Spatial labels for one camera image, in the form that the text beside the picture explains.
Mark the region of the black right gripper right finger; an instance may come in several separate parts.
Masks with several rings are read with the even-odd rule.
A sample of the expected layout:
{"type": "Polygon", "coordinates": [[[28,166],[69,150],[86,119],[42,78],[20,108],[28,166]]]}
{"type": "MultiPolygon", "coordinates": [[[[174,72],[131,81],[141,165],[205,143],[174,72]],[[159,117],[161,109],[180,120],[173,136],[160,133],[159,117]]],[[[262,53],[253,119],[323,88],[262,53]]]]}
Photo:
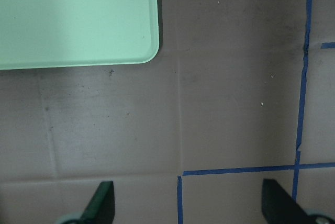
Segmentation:
{"type": "Polygon", "coordinates": [[[262,214],[267,223],[313,223],[312,219],[274,179],[262,183],[262,214]]]}

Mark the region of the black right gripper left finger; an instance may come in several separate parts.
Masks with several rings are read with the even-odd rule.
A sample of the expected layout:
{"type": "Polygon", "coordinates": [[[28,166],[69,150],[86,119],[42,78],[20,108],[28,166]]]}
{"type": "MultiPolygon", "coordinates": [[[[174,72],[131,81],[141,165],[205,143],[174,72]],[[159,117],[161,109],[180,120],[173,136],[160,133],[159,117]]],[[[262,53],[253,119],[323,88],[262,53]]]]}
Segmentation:
{"type": "Polygon", "coordinates": [[[79,218],[79,223],[113,223],[115,192],[113,181],[101,182],[79,218]]]}

